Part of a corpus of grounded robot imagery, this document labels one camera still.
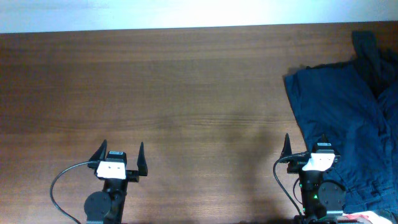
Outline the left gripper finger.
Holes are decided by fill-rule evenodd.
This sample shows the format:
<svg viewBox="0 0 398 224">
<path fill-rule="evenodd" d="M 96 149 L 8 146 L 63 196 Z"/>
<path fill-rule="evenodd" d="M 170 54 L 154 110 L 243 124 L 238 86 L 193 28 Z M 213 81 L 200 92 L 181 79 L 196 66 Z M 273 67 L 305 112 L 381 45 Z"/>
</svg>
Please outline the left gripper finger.
<svg viewBox="0 0 398 224">
<path fill-rule="evenodd" d="M 147 168 L 147 163 L 146 163 L 146 158 L 145 158 L 143 142 L 141 142 L 141 145 L 139 148 L 139 154 L 138 154 L 138 158 L 137 158 L 137 168 L 138 168 L 138 173 L 140 176 L 148 175 L 148 168 Z"/>
<path fill-rule="evenodd" d="M 97 151 L 90 157 L 89 161 L 103 161 L 105 160 L 107 150 L 107 140 L 104 139 Z"/>
</svg>

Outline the navy blue shorts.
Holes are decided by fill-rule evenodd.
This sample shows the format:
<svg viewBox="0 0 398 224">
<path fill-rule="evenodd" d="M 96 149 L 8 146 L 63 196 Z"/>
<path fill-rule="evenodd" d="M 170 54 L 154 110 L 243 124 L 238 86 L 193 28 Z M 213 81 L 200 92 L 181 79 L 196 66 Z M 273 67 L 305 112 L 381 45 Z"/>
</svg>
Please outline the navy blue shorts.
<svg viewBox="0 0 398 224">
<path fill-rule="evenodd" d="M 344 211 L 397 212 L 397 83 L 375 96 L 352 65 L 284 82 L 308 149 L 325 135 L 341 156 L 325 177 L 345 186 Z"/>
</svg>

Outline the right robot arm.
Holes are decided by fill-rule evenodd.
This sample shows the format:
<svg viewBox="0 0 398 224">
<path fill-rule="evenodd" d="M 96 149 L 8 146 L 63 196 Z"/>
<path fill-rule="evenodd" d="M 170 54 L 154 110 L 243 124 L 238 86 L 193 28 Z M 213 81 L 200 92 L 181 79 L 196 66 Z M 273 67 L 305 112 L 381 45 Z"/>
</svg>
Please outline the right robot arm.
<svg viewBox="0 0 398 224">
<path fill-rule="evenodd" d="M 302 209 L 294 216 L 294 223 L 338 223 L 343 215 L 346 190 L 341 184 L 324 179 L 324 174 L 332 170 L 339 158 L 325 136 L 315 143 L 312 151 L 294 154 L 289 135 L 285 135 L 276 163 L 286 163 L 287 173 L 298 175 L 295 184 L 300 187 Z"/>
</svg>

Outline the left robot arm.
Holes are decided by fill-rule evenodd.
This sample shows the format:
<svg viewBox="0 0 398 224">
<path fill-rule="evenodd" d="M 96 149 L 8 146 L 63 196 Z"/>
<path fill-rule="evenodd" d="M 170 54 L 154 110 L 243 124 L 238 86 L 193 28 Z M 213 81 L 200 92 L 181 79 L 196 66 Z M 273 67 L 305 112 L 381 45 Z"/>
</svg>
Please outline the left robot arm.
<svg viewBox="0 0 398 224">
<path fill-rule="evenodd" d="M 85 200 L 84 211 L 87 223 L 121 223 L 128 183 L 138 183 L 141 177 L 148 175 L 141 143 L 137 157 L 137 169 L 128 170 L 127 154 L 121 151 L 108 151 L 104 140 L 90 157 L 88 167 L 94 175 L 104 182 L 103 189 L 92 193 Z"/>
</svg>

